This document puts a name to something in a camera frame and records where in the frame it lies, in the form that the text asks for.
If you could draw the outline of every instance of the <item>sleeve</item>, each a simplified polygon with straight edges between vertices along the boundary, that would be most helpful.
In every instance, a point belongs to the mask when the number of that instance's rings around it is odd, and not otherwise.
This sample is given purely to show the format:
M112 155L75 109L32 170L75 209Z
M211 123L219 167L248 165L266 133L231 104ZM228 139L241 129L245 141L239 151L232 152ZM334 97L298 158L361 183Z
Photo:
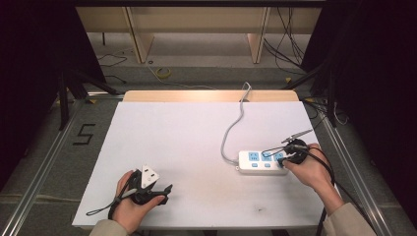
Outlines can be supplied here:
M329 216L324 227L328 236L377 235L351 203L341 206Z
M127 236L128 232L118 222L110 219L100 220L89 236Z

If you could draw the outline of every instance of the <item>left hand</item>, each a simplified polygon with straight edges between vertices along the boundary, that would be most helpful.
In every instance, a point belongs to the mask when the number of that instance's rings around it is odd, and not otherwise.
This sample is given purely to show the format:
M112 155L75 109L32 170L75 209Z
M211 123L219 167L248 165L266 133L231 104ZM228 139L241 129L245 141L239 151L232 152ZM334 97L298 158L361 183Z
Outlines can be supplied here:
M133 171L129 171L123 175L123 177L117 183L117 191L116 196L120 194L123 189L123 186L129 180L129 177L132 175ZM139 225L141 224L142 220L144 219L145 215L154 207L158 206L160 202L165 199L165 196L156 196L151 199L145 205L137 205L135 204L130 198L126 198L122 200L119 206L114 210L112 215L113 220L118 222L122 225L123 228L129 234L135 232Z

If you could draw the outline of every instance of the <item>wrist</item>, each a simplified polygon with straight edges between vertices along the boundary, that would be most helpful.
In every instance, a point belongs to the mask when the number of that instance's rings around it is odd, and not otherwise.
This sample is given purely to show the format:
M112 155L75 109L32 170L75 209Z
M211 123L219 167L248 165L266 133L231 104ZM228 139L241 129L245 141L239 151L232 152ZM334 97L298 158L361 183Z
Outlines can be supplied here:
M344 200L331 183L322 185L320 188L316 188L315 191L325 205L328 215L331 215L344 205Z

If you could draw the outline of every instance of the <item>right hand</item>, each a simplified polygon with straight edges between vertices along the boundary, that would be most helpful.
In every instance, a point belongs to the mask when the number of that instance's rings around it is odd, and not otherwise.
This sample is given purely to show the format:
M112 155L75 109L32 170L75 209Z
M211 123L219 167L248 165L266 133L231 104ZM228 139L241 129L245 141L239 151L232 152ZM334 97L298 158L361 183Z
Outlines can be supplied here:
M309 145L309 148L311 154L315 155L328 165L328 161L323 154L315 149L320 148L318 144L311 144ZM310 155L308 155L300 164L295 164L288 160L284 160L283 164L287 169L294 173L301 183L313 188L316 192L323 186L331 185L328 171Z

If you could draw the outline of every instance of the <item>hand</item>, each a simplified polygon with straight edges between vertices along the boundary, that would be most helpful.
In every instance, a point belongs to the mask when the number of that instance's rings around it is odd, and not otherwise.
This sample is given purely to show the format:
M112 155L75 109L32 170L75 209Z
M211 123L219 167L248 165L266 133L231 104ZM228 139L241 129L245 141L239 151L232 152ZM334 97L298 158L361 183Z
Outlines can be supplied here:
M328 165L327 159L316 149L320 148L318 144L311 144L309 148L311 154ZM310 186L316 191L325 205L328 215L331 215L335 210L344 205L343 199L331 183L328 171L313 157L308 155L301 164L294 164L288 160L284 160L283 164L294 173L301 183Z
M320 149L318 144L311 144L309 145L309 148L311 154L315 155L328 165L327 159L316 149ZM283 164L297 176L301 183L313 188L315 191L322 186L331 184L328 171L310 155L308 155L301 164L295 164L288 160L284 160Z
M116 196L120 194L125 183L129 180L133 171L129 171L117 183ZM164 196L156 196L145 205L137 205L130 198L122 200L119 206L114 210L113 220L117 221L122 227L126 229L128 234L135 232L145 215L154 207L159 205L165 199Z

